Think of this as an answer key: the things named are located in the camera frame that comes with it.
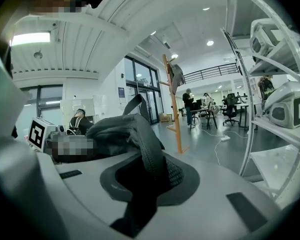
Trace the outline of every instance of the orange wooden stand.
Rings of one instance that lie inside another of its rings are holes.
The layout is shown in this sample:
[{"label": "orange wooden stand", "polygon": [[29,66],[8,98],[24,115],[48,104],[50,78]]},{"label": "orange wooden stand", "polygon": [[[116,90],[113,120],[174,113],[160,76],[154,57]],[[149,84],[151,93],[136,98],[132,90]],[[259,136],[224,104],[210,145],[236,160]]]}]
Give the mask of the orange wooden stand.
[{"label": "orange wooden stand", "polygon": [[168,82],[165,83],[160,81],[159,83],[165,86],[169,86],[170,94],[171,94],[171,100],[172,100],[172,109],[173,109],[173,114],[174,114],[174,125],[175,128],[167,126],[166,128],[175,132],[175,138],[176,138],[176,144],[178,148],[178,153],[183,154],[189,147],[187,146],[184,150],[182,150],[182,144],[181,144],[181,135],[180,135],[180,123],[179,123],[179,114],[177,110],[177,102],[176,102],[176,97],[174,93],[172,92],[171,86],[172,86],[172,76],[171,76],[171,66],[170,63],[167,60],[167,56],[164,54],[163,55],[163,63],[166,71],[166,75],[168,77]]}]

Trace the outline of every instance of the seated person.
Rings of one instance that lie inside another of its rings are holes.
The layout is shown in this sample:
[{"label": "seated person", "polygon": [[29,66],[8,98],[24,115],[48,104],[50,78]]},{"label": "seated person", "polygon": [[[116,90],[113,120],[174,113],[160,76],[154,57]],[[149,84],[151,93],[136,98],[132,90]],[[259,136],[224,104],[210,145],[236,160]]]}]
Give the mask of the seated person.
[{"label": "seated person", "polygon": [[69,122],[69,126],[79,128],[82,135],[86,135],[89,128],[93,125],[94,124],[89,122],[86,118],[86,112],[81,108],[76,111],[74,117],[72,117]]}]

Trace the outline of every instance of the gray floor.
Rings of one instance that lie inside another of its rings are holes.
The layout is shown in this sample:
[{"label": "gray floor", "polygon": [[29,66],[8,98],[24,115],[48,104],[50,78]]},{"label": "gray floor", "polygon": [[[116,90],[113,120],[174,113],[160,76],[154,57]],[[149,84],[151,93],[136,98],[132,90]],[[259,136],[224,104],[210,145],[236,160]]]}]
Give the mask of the gray floor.
[{"label": "gray floor", "polygon": [[[238,127],[238,123],[235,123],[233,126],[231,126],[230,123],[228,123],[228,126],[223,126],[222,122],[226,119],[227,117],[218,114],[216,116],[218,129],[216,129],[213,124],[210,130],[207,130],[206,126],[201,128],[200,122],[197,122],[196,120],[196,126],[190,130],[187,128],[187,119],[181,117],[180,132],[182,148],[184,149],[189,146],[189,149],[184,153],[185,156],[193,156],[209,163],[217,164],[218,157],[221,166],[226,167],[235,173],[239,173],[247,146],[247,139],[241,137],[248,137],[248,134],[243,128]],[[170,125],[170,123],[161,122],[153,125],[152,128],[167,151],[177,152],[176,134],[166,128],[168,125]],[[221,141],[218,144],[220,137],[210,136],[203,130],[216,136],[222,136],[224,134],[229,136],[230,139]],[[265,129],[259,127],[258,130],[254,131],[252,152],[275,149],[286,145],[288,145],[286,141]],[[250,159],[244,175],[254,176],[259,174],[256,165]]]}]

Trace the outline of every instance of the computer monitor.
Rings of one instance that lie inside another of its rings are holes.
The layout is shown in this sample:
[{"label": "computer monitor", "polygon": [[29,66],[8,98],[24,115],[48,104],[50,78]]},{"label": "computer monitor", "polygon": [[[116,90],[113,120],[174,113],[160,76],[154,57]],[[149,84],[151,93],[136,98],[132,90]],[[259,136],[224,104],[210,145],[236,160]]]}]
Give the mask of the computer monitor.
[{"label": "computer monitor", "polygon": [[197,99],[197,100],[196,100],[196,103],[197,103],[199,106],[202,106],[201,99]]},{"label": "computer monitor", "polygon": [[45,140],[56,130],[56,125],[41,117],[33,117],[28,133],[28,142],[40,152],[44,152]]}]

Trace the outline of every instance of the ceiling light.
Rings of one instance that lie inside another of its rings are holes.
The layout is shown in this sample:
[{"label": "ceiling light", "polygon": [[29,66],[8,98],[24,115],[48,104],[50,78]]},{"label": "ceiling light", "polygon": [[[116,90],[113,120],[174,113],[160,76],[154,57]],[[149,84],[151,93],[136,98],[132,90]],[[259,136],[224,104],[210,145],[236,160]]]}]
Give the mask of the ceiling light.
[{"label": "ceiling light", "polygon": [[55,100],[55,101],[47,101],[45,104],[58,104],[60,103],[60,100]]},{"label": "ceiling light", "polygon": [[19,34],[13,37],[11,46],[30,44],[30,43],[49,43],[50,42],[50,33],[41,32],[41,33],[28,33],[28,34]]},{"label": "ceiling light", "polygon": [[210,40],[210,41],[208,41],[208,42],[206,43],[206,45],[207,45],[207,46],[212,46],[214,43],[215,43],[214,41]]}]

